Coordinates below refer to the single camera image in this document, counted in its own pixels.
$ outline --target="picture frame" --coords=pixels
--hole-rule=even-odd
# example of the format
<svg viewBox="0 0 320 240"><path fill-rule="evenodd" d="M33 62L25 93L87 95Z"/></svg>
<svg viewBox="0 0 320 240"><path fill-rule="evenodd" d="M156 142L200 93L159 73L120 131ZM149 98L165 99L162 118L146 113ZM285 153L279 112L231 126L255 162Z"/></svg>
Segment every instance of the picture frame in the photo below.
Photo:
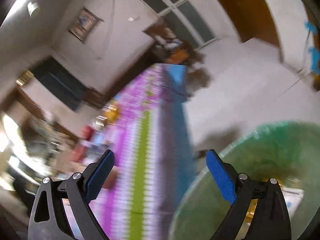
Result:
<svg viewBox="0 0 320 240"><path fill-rule="evenodd" d="M79 16L76 21L70 27L69 32L75 36L82 43L85 42L89 33L97 25L99 21L102 21L98 16L90 12L86 7L80 10Z"/></svg>

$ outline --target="tiled floor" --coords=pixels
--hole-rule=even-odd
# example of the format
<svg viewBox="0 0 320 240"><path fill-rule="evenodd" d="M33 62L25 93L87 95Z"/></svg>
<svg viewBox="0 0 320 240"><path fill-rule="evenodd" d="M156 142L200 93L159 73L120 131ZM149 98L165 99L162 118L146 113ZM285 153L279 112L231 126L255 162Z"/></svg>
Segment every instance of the tiled floor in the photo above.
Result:
<svg viewBox="0 0 320 240"><path fill-rule="evenodd" d="M213 80L185 104L195 150L223 150L260 124L320 124L320 95L279 63L276 48L257 39L217 41L202 50Z"/></svg>

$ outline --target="window frame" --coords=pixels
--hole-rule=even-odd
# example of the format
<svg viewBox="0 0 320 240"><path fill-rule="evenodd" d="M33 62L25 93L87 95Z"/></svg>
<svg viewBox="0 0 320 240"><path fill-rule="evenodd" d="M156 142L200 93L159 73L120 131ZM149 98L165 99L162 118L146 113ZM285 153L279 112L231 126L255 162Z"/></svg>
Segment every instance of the window frame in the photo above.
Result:
<svg viewBox="0 0 320 240"><path fill-rule="evenodd" d="M213 39L208 40L208 41L205 42L204 39L201 37L201 35L198 33L198 31L194 28L194 26L189 22L189 20L185 17L185 15L178 9L178 7L180 5L184 4L185 2L187 2L189 0L179 0L179 1L175 2L175 3L173 3L171 0L162 0L168 7L166 9L162 10L159 13L154 11L145 1L143 1L143 0L141 0L141 1L144 4L146 4L158 17L163 17L163 16L167 15L168 13L170 13L172 11L178 17L178 19L182 22L182 24L188 29L190 34L193 36L193 38L198 43L198 48L196 48L197 50L202 48L202 47L204 47L204 46L206 46L206 45L208 45L209 43L217 40L217 38L213 38ZM208 25L207 25L207 27L211 31L212 36L215 36Z"/></svg>

